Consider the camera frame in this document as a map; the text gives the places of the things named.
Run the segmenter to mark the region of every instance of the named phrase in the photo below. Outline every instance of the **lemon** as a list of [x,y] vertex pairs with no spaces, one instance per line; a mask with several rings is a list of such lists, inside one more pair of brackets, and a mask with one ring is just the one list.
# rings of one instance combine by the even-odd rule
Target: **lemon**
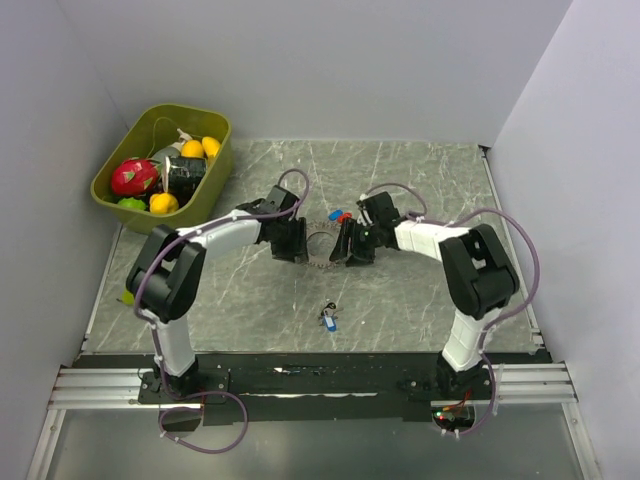
[[187,158],[204,158],[204,148],[197,140],[189,140],[182,146],[180,155]]
[[211,163],[220,151],[220,142],[213,137],[204,137],[202,139],[202,147],[207,154],[207,160]]
[[178,208],[178,200],[170,193],[155,193],[151,195],[149,200],[149,211],[151,213],[173,213]]

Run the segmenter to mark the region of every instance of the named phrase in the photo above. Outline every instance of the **marble surface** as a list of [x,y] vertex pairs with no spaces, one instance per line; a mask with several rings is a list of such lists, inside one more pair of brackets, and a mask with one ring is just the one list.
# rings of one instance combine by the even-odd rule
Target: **marble surface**
[[[416,188],[429,216],[451,220],[481,206],[495,206],[481,153],[473,145],[423,142],[236,142],[235,168],[212,217],[266,196],[279,175],[299,167],[312,191],[301,212],[323,221],[337,208],[355,211],[361,192],[385,181]],[[292,175],[289,189],[300,192]],[[417,202],[389,189],[401,212]],[[498,218],[486,215],[504,241]],[[89,336],[89,352],[150,352],[144,322],[119,303],[124,281],[145,237],[123,230]],[[332,248],[319,242],[316,248]],[[327,299],[343,310],[338,330],[318,325]],[[511,305],[521,302],[518,294]],[[271,259],[268,244],[235,250],[206,262],[189,329],[198,351],[439,351],[453,321],[439,263],[416,254],[379,250],[374,266],[321,270]],[[522,313],[501,325],[491,351],[535,350]]]

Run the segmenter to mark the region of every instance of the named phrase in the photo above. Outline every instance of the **purple cable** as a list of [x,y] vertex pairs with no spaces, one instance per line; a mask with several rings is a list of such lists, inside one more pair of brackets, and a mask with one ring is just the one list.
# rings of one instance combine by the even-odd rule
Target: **purple cable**
[[225,225],[227,223],[230,222],[234,222],[236,220],[268,220],[268,219],[273,219],[273,218],[279,218],[279,217],[283,217],[286,215],[289,215],[290,213],[295,213],[297,211],[298,208],[300,208],[300,205],[302,205],[302,202],[305,201],[305,199],[307,198],[307,195],[309,195],[309,177],[307,176],[307,174],[298,169],[298,168],[291,168],[287,171],[285,171],[281,176],[280,179],[278,180],[278,184],[280,184],[280,182],[282,181],[282,179],[289,175],[290,173],[299,173],[300,175],[302,175],[302,177],[304,178],[305,181],[305,187],[304,187],[304,191],[302,192],[302,195],[300,195],[300,199],[290,208],[282,211],[282,212],[277,212],[277,213],[269,213],[269,214],[264,214],[264,215],[242,215],[236,218],[233,217],[223,217],[223,218],[218,218],[216,220],[212,220],[208,223],[205,223],[204,225],[202,225],[199,229],[194,230],[192,232],[187,233],[184,236],[178,237],[176,238],[174,241],[170,242],[164,249],[162,249],[162,251],[158,254],[158,256],[153,260],[153,262],[151,262],[151,265],[149,266],[149,269],[147,270],[147,272],[144,274],[144,277],[142,278],[142,281],[140,282],[140,286],[138,287],[138,291],[136,292],[136,296],[135,296],[135,301],[133,304],[133,311],[135,313],[135,315],[138,318],[141,318],[142,320],[145,320],[146,322],[149,323],[149,325],[151,326],[151,338],[153,339],[153,345],[155,347],[156,353],[158,355],[158,357],[160,358],[159,360],[159,367],[160,367],[160,376],[162,379],[162,389],[164,390],[164,392],[167,394],[167,396],[173,400],[176,401],[183,401],[183,400],[192,400],[194,398],[204,398],[207,397],[209,395],[220,395],[223,397],[228,397],[231,398],[232,400],[234,400],[235,402],[238,403],[238,405],[240,405],[240,408],[242,409],[242,414],[243,414],[243,425],[242,425],[242,430],[240,432],[240,434],[238,435],[238,438],[236,438],[236,440],[231,443],[229,446],[225,447],[225,448],[220,448],[220,449],[208,449],[208,448],[202,448],[202,447],[198,447],[196,445],[193,445],[189,442],[186,442],[184,440],[182,440],[181,438],[178,438],[172,434],[169,434],[165,429],[164,426],[162,425],[162,421],[164,420],[164,418],[171,412],[171,411],[185,411],[185,410],[189,410],[191,411],[191,409],[188,409],[187,407],[177,407],[174,408],[172,410],[167,410],[165,412],[163,412],[159,418],[158,418],[158,425],[160,427],[160,431],[162,432],[163,436],[167,436],[168,438],[172,439],[173,441],[175,441],[176,443],[179,443],[182,446],[185,446],[191,450],[195,450],[196,452],[200,452],[200,453],[208,453],[208,454],[215,454],[215,453],[224,453],[224,452],[228,452],[229,450],[231,450],[232,448],[236,447],[244,438],[244,435],[247,433],[247,428],[249,427],[249,417],[247,414],[247,409],[244,405],[244,403],[242,403],[242,400],[240,400],[239,397],[237,397],[236,395],[230,393],[230,392],[223,392],[223,391],[209,391],[209,392],[197,392],[197,393],[193,393],[191,395],[187,395],[186,397],[180,397],[179,395],[177,395],[176,393],[172,392],[171,389],[169,388],[169,381],[167,378],[167,372],[164,369],[164,362],[162,360],[162,347],[160,345],[160,338],[158,337],[158,332],[155,328],[155,319],[152,317],[148,317],[146,316],[142,309],[141,309],[141,301],[142,301],[142,293],[144,292],[144,290],[147,288],[147,285],[149,284],[149,279],[151,278],[151,275],[153,274],[153,272],[155,272],[156,268],[158,268],[158,266],[162,263],[162,260],[168,255],[168,253],[173,250],[178,244],[180,244],[181,242],[186,242],[187,240],[190,240],[191,238],[202,234],[203,232],[207,232],[209,230],[212,230],[216,227],[219,227],[220,225]]
[[[510,215],[504,212],[501,212],[500,210],[497,210],[495,208],[483,207],[448,225],[451,227],[459,227],[460,225],[467,223],[472,218],[477,217],[478,215],[481,215],[483,213],[494,213],[496,215],[501,216],[507,222],[509,222],[522,236],[523,240],[527,244],[527,247],[529,247],[529,251],[531,252],[531,258],[533,259],[533,283],[531,284],[529,295],[527,295],[527,298],[525,298],[524,302],[522,302],[520,305],[518,305],[517,307],[507,312],[501,313],[500,315],[498,315],[498,317],[495,320],[487,323],[484,330],[482,330],[482,334],[480,335],[480,339],[478,340],[478,349],[480,350],[480,357],[482,358],[482,361],[484,361],[484,363],[487,364],[487,367],[489,370],[489,379],[491,380],[491,399],[489,400],[489,406],[487,407],[486,412],[484,412],[484,415],[482,415],[482,417],[480,417],[480,419],[477,422],[475,422],[471,428],[463,432],[459,432],[460,436],[469,435],[470,433],[473,433],[476,430],[478,430],[489,419],[489,416],[492,414],[493,407],[496,403],[496,395],[497,395],[496,377],[495,377],[495,374],[493,373],[493,366],[491,365],[491,361],[489,360],[489,357],[486,355],[486,353],[484,353],[484,343],[487,339],[487,335],[489,334],[489,331],[499,323],[502,323],[506,319],[517,315],[518,313],[522,312],[525,308],[527,308],[533,301],[533,297],[536,295],[536,292],[538,291],[538,286],[540,285],[540,259],[538,258],[538,251],[536,250],[536,247],[533,244],[531,237],[529,237],[529,235],[524,230],[524,228],[522,228],[522,226]],[[451,436],[454,436],[454,434],[451,432],[447,432],[447,433]]]

